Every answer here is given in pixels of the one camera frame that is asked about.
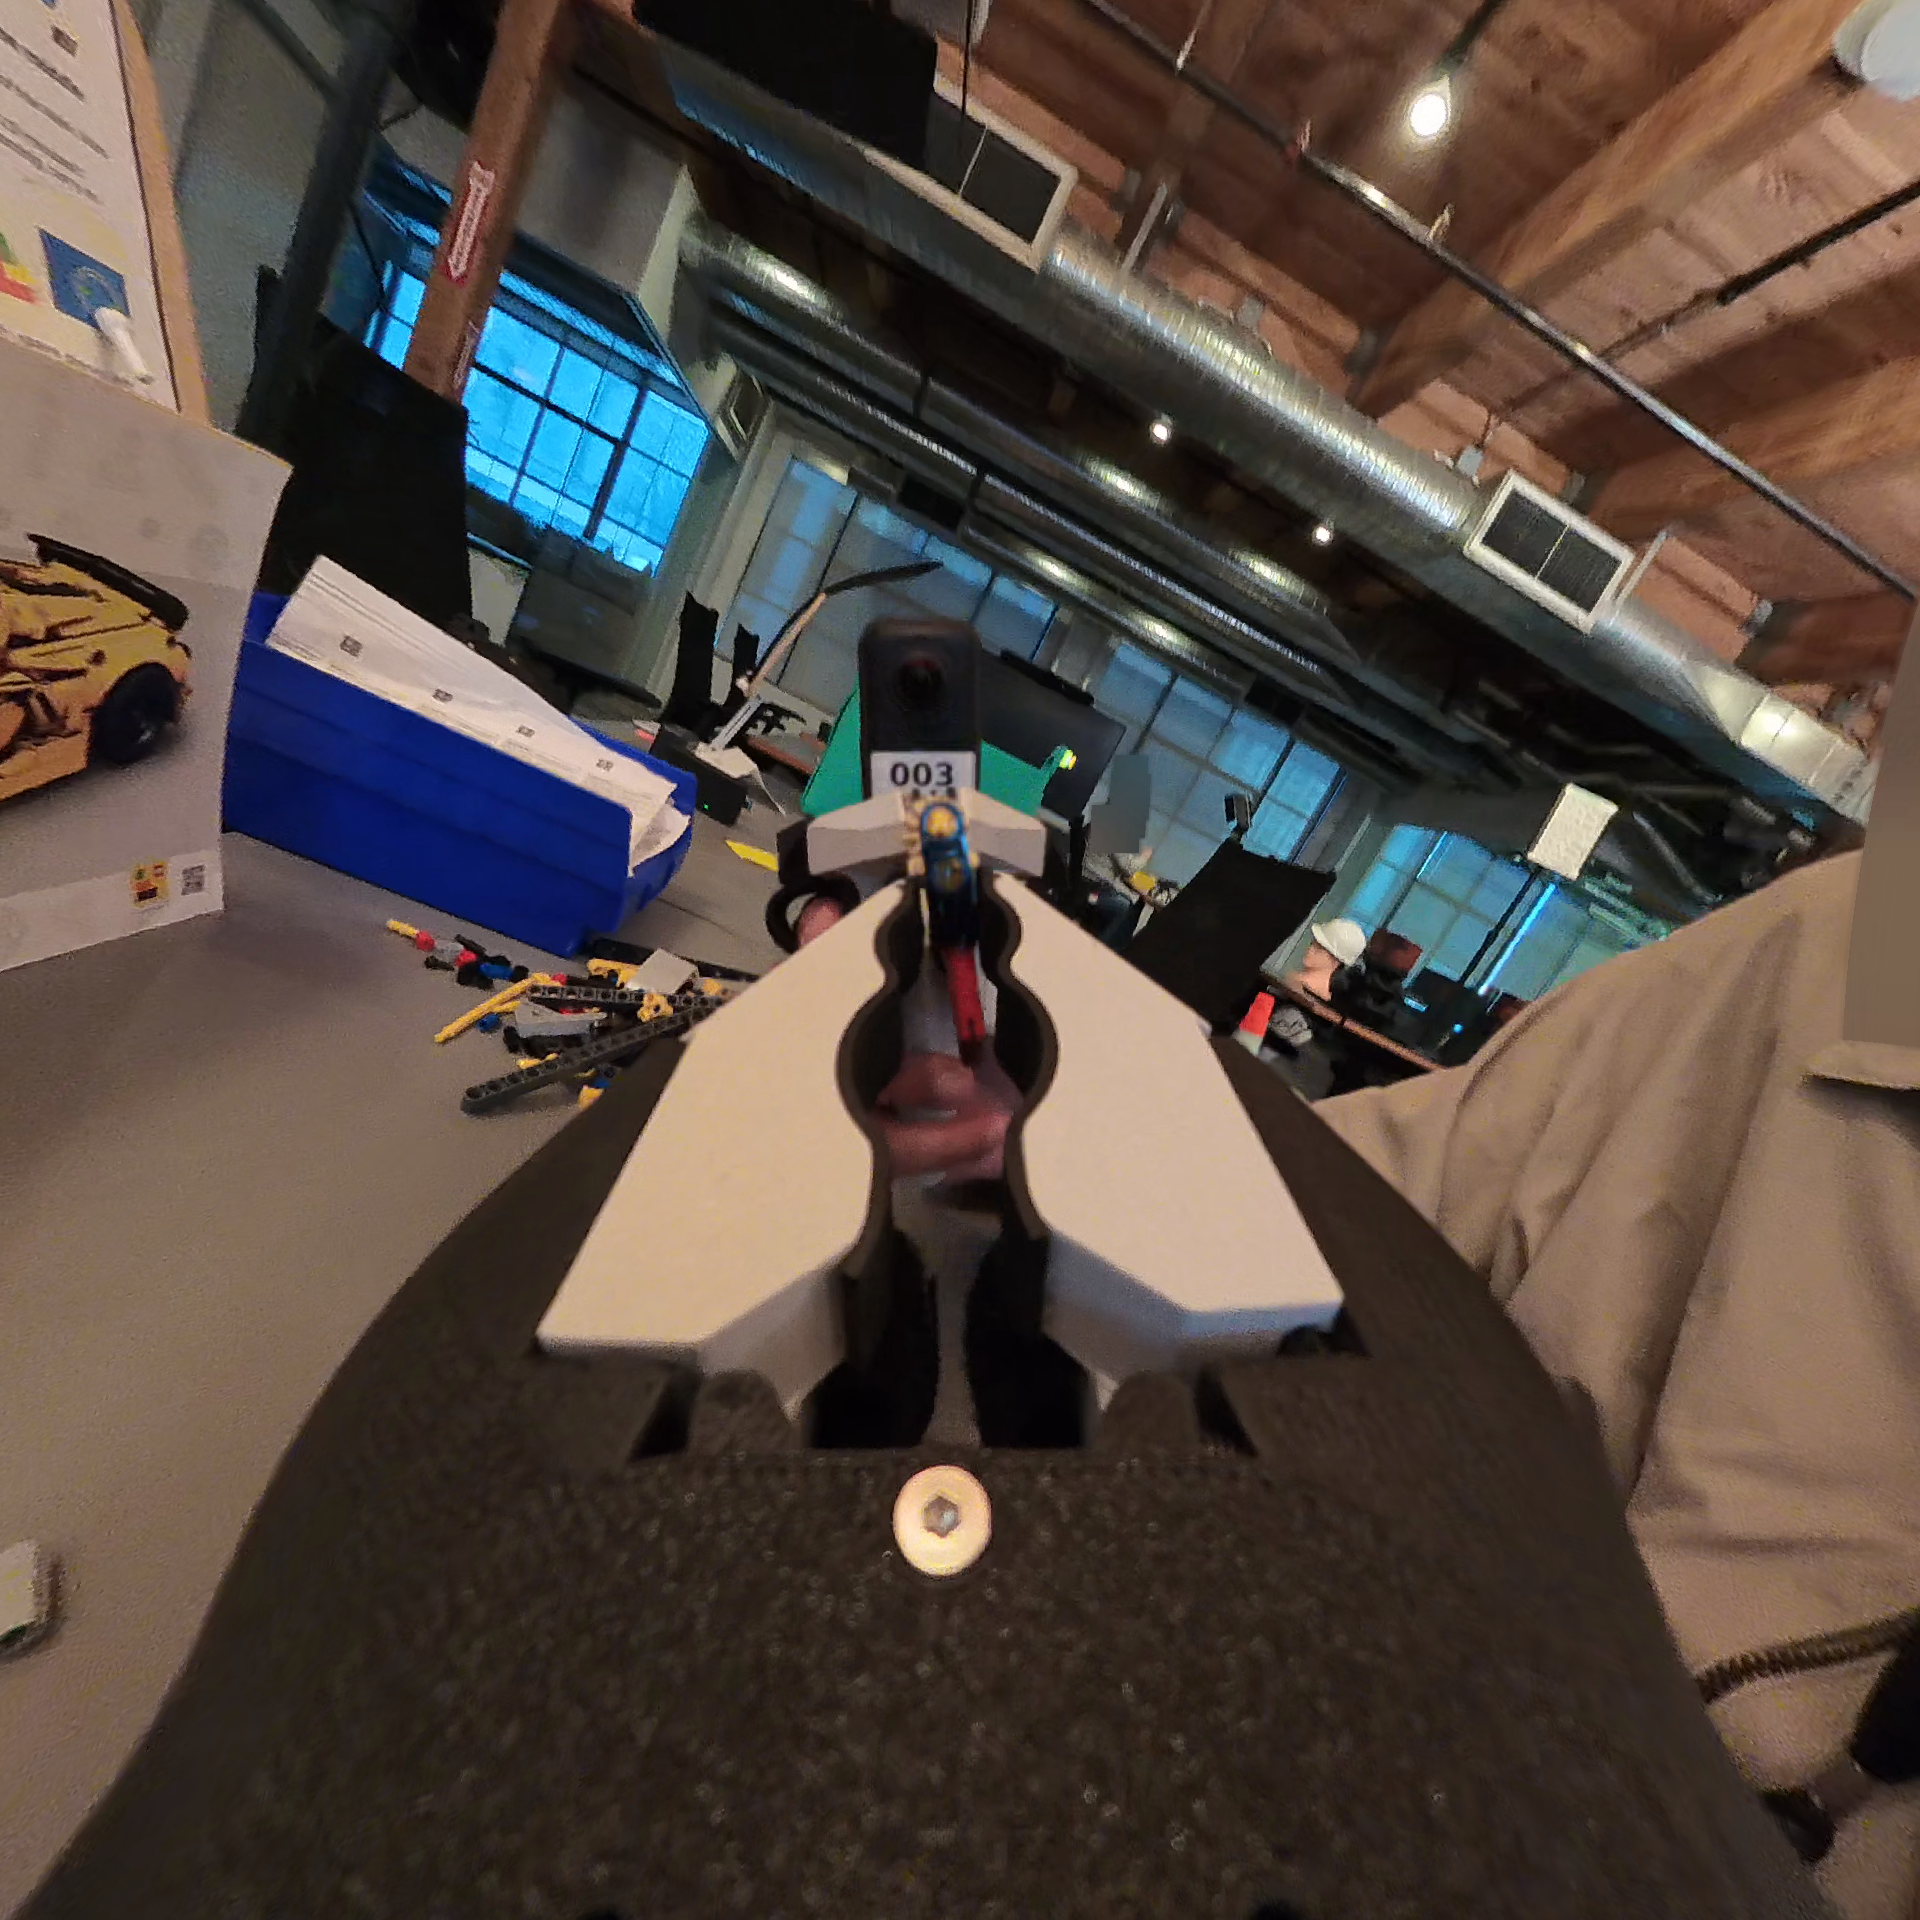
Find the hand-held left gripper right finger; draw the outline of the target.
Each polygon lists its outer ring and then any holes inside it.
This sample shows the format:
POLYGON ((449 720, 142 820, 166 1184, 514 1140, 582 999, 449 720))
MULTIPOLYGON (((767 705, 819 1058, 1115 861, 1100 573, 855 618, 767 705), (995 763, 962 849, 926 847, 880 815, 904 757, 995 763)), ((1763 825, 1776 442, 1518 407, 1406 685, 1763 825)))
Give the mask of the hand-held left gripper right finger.
POLYGON ((1002 1037, 1039 1061, 1006 1144, 1040 1322, 1092 1377, 1193 1377, 1328 1335, 1343 1285, 1236 1091, 1233 1048, 1024 880, 995 876, 1002 1037))

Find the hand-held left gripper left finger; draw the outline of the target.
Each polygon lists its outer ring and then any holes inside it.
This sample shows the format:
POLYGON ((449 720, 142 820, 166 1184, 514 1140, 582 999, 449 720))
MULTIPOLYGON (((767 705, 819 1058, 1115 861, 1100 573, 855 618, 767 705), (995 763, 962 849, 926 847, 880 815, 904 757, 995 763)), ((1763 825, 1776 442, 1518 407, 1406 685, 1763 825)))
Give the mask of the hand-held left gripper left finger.
POLYGON ((558 1357, 759 1375, 800 1402, 846 1356, 836 1273, 871 1223, 875 1147, 841 1087, 892 995, 898 885, 699 1023, 537 1328, 558 1357))

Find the small black red-pin brick assembly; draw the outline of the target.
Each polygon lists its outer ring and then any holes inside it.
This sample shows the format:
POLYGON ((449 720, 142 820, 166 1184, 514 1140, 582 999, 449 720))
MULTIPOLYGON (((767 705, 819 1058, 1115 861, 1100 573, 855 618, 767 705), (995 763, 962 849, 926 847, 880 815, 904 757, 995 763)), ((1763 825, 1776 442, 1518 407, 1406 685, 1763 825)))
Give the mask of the small black red-pin brick assembly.
POLYGON ((990 1037, 982 999, 979 866, 970 841, 970 819, 959 797, 920 804, 910 869, 920 879, 929 951, 945 978, 959 1057, 975 1067, 990 1037))

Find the pile of building bricks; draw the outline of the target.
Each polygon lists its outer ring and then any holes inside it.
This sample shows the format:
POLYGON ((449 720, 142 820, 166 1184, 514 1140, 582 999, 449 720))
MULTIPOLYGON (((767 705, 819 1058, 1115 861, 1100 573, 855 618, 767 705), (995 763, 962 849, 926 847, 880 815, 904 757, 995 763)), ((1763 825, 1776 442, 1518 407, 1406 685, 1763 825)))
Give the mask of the pile of building bricks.
POLYGON ((408 920, 386 920, 384 930, 424 972, 471 997, 435 1034, 435 1050, 467 1037, 503 1050, 459 1098, 463 1116, 476 1121, 561 1098, 588 1108, 655 1048, 691 1037, 759 978, 620 940, 592 943, 572 967, 531 967, 471 932, 443 935, 408 920))

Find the person's right hand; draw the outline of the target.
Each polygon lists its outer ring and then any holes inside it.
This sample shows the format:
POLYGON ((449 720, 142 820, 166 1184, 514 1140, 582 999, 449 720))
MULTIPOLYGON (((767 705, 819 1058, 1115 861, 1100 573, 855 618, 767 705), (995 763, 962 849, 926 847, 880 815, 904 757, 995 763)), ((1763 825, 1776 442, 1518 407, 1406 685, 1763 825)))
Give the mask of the person's right hand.
POLYGON ((910 1050, 875 1108, 895 1180, 996 1183, 1019 1108, 1019 1088, 992 1057, 967 1064, 946 1051, 910 1050))

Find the green plastic bin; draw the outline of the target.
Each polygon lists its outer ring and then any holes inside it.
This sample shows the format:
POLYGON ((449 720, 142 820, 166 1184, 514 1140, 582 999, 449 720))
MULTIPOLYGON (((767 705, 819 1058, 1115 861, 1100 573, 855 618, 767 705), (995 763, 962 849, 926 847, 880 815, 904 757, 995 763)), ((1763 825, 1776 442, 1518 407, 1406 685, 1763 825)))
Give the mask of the green plastic bin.
MULTIPOLYGON (((970 827, 972 841, 972 801, 1000 801, 1012 809, 1040 816, 1040 793, 1052 775, 1054 767, 1033 768, 1024 767, 1019 759, 1003 757, 995 748, 983 745, 982 736, 982 768, 979 768, 979 788, 962 788, 950 797, 959 797, 970 827)), ((827 744, 823 748, 823 759, 807 780, 800 797, 800 816, 822 816, 841 808, 850 808, 864 801, 863 796, 863 775, 857 770, 857 696, 849 697, 846 707, 832 722, 832 732, 827 735, 827 744)), ((835 874, 832 879, 854 879, 854 880, 880 880, 890 876, 913 874, 910 869, 913 857, 905 861, 904 872, 857 872, 857 874, 835 874)), ((1022 880, 1039 880, 1043 872, 996 872, 985 864, 977 864, 985 874, 1010 874, 1022 880)))

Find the black monitor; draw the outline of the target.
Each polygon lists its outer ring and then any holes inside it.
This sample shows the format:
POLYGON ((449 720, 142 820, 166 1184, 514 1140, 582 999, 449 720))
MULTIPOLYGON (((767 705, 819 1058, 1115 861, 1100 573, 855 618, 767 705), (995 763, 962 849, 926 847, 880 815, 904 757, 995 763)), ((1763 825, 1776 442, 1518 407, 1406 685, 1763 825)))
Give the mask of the black monitor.
POLYGON ((1074 824, 1089 815, 1120 755, 1126 725, 1082 689, 1019 656, 987 651, 982 666, 983 745, 1024 767, 1054 767, 1040 804, 1074 824))

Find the black electronic box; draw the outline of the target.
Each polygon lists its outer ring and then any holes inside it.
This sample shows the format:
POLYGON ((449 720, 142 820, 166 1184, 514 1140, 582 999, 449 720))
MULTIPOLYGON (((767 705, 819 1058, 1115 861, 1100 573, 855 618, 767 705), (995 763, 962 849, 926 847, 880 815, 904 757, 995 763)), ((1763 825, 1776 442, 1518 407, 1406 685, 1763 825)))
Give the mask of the black electronic box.
POLYGON ((691 783, 688 809, 697 809, 719 825, 738 825, 740 815, 753 808, 753 763, 747 762, 746 775, 713 763, 704 757, 704 744, 684 728, 662 725, 648 755, 672 768, 681 785, 691 783))

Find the white paper sheets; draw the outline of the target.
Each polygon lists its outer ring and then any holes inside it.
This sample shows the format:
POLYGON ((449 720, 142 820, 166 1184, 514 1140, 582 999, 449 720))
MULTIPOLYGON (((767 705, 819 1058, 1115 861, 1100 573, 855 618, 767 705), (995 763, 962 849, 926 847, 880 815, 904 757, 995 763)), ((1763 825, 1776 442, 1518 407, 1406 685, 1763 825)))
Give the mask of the white paper sheets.
POLYGON ((430 627, 336 561, 313 561, 270 625, 267 645, 443 732, 615 802, 628 816, 628 872, 679 852, 695 802, 668 770, 566 716, 503 666, 430 627))

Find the blue plastic bin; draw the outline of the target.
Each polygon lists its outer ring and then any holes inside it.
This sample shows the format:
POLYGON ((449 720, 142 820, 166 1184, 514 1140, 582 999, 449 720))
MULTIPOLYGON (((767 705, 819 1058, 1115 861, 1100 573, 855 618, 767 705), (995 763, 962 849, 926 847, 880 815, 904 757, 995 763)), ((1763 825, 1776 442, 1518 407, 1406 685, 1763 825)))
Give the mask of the blue plastic bin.
POLYGON ((372 691, 284 653, 286 596, 257 592, 225 755, 225 827, 546 953, 620 932, 692 847, 692 775, 596 744, 666 780, 666 844, 626 866, 615 804, 372 691))

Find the white paper sign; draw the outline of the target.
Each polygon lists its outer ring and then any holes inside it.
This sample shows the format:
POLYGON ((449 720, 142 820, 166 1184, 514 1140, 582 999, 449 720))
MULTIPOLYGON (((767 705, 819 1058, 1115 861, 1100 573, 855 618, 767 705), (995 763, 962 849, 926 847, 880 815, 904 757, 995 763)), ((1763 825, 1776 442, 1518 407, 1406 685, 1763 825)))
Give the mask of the white paper sign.
POLYGON ((1617 801, 1582 785, 1561 785, 1522 857, 1538 874, 1579 880, 1617 816, 1617 801))

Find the white instruction booklet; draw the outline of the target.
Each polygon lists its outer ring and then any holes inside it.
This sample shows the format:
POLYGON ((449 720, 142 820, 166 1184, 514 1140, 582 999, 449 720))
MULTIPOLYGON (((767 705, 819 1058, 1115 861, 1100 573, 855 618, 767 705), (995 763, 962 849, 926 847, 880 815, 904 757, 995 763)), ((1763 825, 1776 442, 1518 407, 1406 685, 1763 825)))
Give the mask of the white instruction booklet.
POLYGON ((227 730, 289 476, 4 343, 2 972, 225 909, 227 730))

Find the instruction poster board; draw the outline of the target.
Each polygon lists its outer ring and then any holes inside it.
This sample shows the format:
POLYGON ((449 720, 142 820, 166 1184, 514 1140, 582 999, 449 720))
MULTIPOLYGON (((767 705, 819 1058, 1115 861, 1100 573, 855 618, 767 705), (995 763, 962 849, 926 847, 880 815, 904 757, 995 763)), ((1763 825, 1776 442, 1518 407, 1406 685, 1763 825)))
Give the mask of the instruction poster board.
POLYGON ((208 423, 174 159, 131 5, 2 5, 2 339, 208 423))

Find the silver ventilation duct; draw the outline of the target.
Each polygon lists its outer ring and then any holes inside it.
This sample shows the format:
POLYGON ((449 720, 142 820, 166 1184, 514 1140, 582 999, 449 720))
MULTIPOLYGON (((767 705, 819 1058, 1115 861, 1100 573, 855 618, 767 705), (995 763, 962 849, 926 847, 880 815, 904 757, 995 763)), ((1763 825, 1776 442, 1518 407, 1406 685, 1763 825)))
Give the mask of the silver ventilation duct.
MULTIPOLYGON (((1092 455, 1056 452, 1000 420, 907 361, 823 284, 697 209, 663 255, 668 265, 651 271, 635 307, 679 361, 720 354, 722 320, 731 320, 740 352, 768 361, 787 348, 913 402, 930 428, 1033 474, 1035 485, 1082 512, 1163 545, 1175 569, 1206 577, 1259 629, 1275 629, 1279 648, 1308 653, 1297 679, 1420 696, 1412 613, 1339 619, 1320 591, 1223 535, 1200 532, 1148 483, 1092 455)), ((1508 653, 1532 659, 1552 689, 1575 689, 1758 801, 1865 824, 1879 768, 1850 736, 1620 591, 1617 568, 1591 607, 1560 594, 1552 583, 1575 562, 1601 562, 1606 547, 1584 520, 1542 498, 1524 477, 1479 487, 1409 449, 1212 307, 1129 280, 1074 227, 1035 273, 970 233, 961 247, 943 236, 926 247, 913 233, 905 263, 938 296, 979 307, 1064 357, 1070 373, 1168 416, 1178 436, 1411 577, 1508 653)))

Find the wooden post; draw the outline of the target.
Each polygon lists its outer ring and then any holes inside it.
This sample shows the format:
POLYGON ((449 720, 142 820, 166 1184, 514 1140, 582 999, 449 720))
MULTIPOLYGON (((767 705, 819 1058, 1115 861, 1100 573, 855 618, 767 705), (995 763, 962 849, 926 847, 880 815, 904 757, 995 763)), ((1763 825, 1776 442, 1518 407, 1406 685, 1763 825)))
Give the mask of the wooden post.
POLYGON ((516 233, 548 108, 576 40, 570 2, 505 2, 403 364, 420 389, 463 402, 497 282, 516 233))

